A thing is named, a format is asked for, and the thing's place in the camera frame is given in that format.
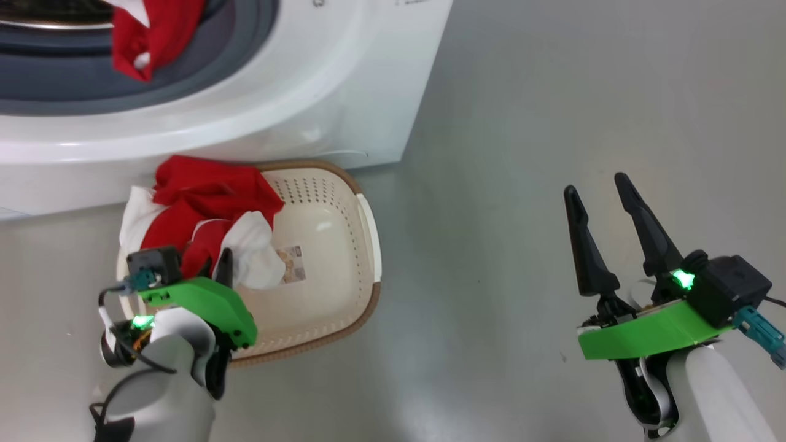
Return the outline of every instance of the green plastic bracket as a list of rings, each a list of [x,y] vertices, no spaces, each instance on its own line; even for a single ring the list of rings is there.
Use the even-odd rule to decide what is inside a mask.
[[[700,344],[732,329],[715,329],[681,300],[633,321],[583,333],[578,344],[585,359],[641,358]]]
[[[138,294],[153,307],[168,304],[183,307],[228,334],[238,348],[256,343],[256,324],[241,296],[212,279],[189,279]]]

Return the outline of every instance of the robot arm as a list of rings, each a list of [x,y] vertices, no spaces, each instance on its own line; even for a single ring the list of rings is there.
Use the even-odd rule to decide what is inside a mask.
[[[166,323],[156,315],[156,327]],[[193,316],[185,323],[151,339],[141,354],[174,373],[135,363],[132,372],[109,393],[101,413],[96,413],[95,442],[207,441],[215,418],[215,398],[200,383],[204,365],[199,364],[215,337],[207,323]]]
[[[131,366],[131,373],[90,412],[96,442],[206,441],[224,393],[231,352],[254,344],[256,325],[231,288],[232,254],[225,250],[216,280],[182,281],[173,249],[128,256],[130,276],[99,296],[106,331],[101,354],[109,366]],[[202,274],[207,274],[209,263]],[[104,306],[111,291],[132,292],[147,304],[174,308],[154,316],[113,322]]]
[[[582,296],[600,295],[597,315],[579,327],[586,359],[611,360],[628,407],[648,440],[775,440],[729,363],[708,348],[738,329],[786,366],[784,335],[756,308],[772,283],[739,256],[686,258],[624,173],[615,183],[656,286],[652,304],[632,308],[615,291],[619,281],[601,257],[578,191],[564,191],[568,229]]]

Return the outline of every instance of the basket handle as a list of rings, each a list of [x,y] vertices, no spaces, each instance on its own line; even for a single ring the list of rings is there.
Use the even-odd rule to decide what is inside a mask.
[[[369,202],[362,193],[355,195],[360,203],[360,222],[363,225],[363,230],[371,240],[371,257],[374,267],[374,282],[379,282],[382,279],[382,251],[380,250],[380,235],[376,232],[376,222],[374,221],[374,214],[371,212]]]

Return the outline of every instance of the black cable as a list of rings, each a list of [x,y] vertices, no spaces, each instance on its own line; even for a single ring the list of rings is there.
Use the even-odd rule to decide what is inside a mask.
[[[109,292],[122,292],[125,291],[126,285],[116,285],[114,287],[109,287],[108,289],[103,289],[101,293],[98,294],[98,307],[104,307],[104,298],[106,294]]]
[[[110,328],[109,331],[112,332],[113,335],[115,335],[115,338],[120,343],[120,346],[123,347],[123,350],[125,350],[126,352],[129,352],[131,355],[134,355],[134,357],[138,361],[142,361],[143,363],[145,363],[148,366],[150,366],[150,368],[153,368],[153,369],[158,370],[158,371],[163,371],[164,373],[175,374],[175,373],[178,372],[176,369],[169,368],[168,366],[163,366],[163,365],[153,361],[149,357],[147,357],[145,355],[142,355],[140,352],[137,352],[136,350],[134,350],[134,347],[132,347],[126,341],[124,341],[123,339],[120,338],[119,333],[118,333],[116,327],[112,326],[112,328]]]
[[[109,292],[121,292],[121,291],[124,291],[125,289],[126,289],[126,285],[125,284],[116,285],[114,287],[109,287],[107,289],[103,289],[101,291],[101,293],[98,294],[98,307],[99,308],[106,308],[105,303],[104,303],[104,298],[106,298],[106,294],[107,293],[109,293]],[[120,337],[120,333],[117,330],[117,327],[115,327],[115,326],[109,327],[109,333],[115,335],[115,339],[120,343],[120,346],[123,347],[123,350],[125,350],[129,354],[133,355],[137,360],[142,361],[143,363],[147,364],[151,368],[153,368],[155,370],[158,370],[158,371],[163,371],[164,373],[168,373],[168,374],[175,374],[175,373],[178,372],[176,369],[169,368],[167,366],[163,366],[163,365],[161,365],[161,364],[151,360],[147,356],[142,355],[140,352],[137,352],[136,350],[134,350],[134,347],[132,345],[128,344],[126,341],[124,341]]]
[[[771,297],[764,297],[764,300],[768,300],[769,302],[771,302],[773,304],[780,305],[781,307],[786,308],[786,302],[784,302],[782,300],[777,300],[777,299],[771,298]]]
[[[109,409],[109,403],[112,402],[112,399],[117,396],[117,392],[120,391],[124,385],[128,384],[129,382],[133,381],[136,378],[141,377],[144,374],[151,374],[151,373],[158,373],[159,371],[154,368],[145,368],[144,370],[135,371],[132,374],[124,377],[120,380],[111,390],[109,390],[109,394],[106,395],[106,400],[104,402],[96,402],[90,405],[90,413],[93,415],[93,419],[96,422],[97,429],[102,427],[106,422],[106,414]],[[95,411],[95,407],[101,407],[101,413],[98,414]]]

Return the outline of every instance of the green led light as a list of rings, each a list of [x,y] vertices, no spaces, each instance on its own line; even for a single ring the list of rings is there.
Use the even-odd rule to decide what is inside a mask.
[[[674,280],[677,281],[683,289],[690,290],[693,288],[693,279],[696,277],[694,274],[677,270],[672,276],[674,276]]]
[[[155,318],[155,316],[134,316],[134,319],[131,320],[131,324],[138,329],[146,329],[153,326],[153,318]]]

